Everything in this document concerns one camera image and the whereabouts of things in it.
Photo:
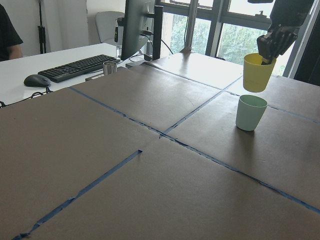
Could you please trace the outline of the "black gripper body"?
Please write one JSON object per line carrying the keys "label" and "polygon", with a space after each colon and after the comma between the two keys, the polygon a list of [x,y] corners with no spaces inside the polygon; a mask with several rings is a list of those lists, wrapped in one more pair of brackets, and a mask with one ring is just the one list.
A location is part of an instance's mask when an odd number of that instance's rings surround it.
{"label": "black gripper body", "polygon": [[268,32],[279,27],[300,27],[313,4],[313,0],[276,0],[270,14],[271,25]]}

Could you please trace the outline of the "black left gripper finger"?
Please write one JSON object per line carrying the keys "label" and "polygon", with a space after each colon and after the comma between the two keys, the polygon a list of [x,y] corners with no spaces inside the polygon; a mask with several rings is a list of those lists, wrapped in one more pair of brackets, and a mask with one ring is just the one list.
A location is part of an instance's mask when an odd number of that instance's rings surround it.
{"label": "black left gripper finger", "polygon": [[265,35],[257,38],[258,54],[262,65],[270,65],[279,55],[283,55],[298,38],[294,26],[271,24]]}

